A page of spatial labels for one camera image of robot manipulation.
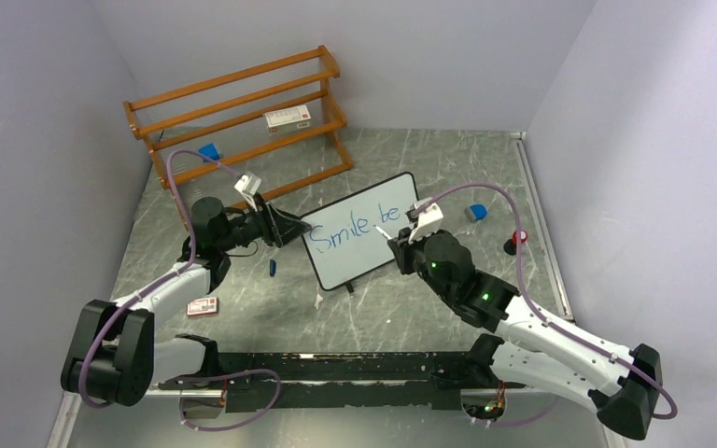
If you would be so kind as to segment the white blue marker pen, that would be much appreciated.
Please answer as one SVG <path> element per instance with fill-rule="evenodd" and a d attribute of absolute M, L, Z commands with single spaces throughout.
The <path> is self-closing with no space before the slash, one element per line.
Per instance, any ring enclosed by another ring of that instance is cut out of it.
<path fill-rule="evenodd" d="M 384 231 L 381 227 L 378 225 L 374 225 L 374 228 L 387 240 L 392 240 L 392 236 L 388 234 L 386 231 Z"/>

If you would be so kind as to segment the white whiteboard black frame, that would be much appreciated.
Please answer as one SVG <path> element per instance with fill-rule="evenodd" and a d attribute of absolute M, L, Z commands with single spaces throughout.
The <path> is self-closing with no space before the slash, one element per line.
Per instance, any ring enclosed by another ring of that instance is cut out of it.
<path fill-rule="evenodd" d="M 313 229 L 302 239 L 319 286 L 334 290 L 392 261 L 374 225 L 395 237 L 417 201 L 414 175 L 402 172 L 304 215 Z"/>

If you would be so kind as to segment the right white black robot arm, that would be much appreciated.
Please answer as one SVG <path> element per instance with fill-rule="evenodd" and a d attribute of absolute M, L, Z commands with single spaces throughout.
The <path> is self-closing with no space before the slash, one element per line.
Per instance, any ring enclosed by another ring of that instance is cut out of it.
<path fill-rule="evenodd" d="M 448 231 L 416 242 L 409 234 L 387 238 L 401 274 L 416 274 L 463 322 L 484 330 L 467 356 L 475 385 L 531 385 L 584 406 L 623 437 L 646 438 L 663 384 L 657 350 L 607 342 L 528 305 L 514 285 L 477 269 Z"/>

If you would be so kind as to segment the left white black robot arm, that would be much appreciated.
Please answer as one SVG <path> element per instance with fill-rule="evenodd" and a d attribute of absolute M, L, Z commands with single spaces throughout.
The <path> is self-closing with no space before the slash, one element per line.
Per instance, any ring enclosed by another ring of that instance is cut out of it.
<path fill-rule="evenodd" d="M 280 248 L 311 230 L 260 194 L 254 200 L 246 211 L 215 197 L 196 201 L 189 215 L 193 233 L 169 271 L 115 301 L 88 302 L 63 364 L 62 389 L 102 408 L 133 406 L 151 386 L 171 380 L 187 378 L 200 388 L 215 384 L 223 369 L 214 340 L 180 334 L 159 343 L 156 328 L 220 286 L 232 266 L 230 251 L 258 242 Z"/>

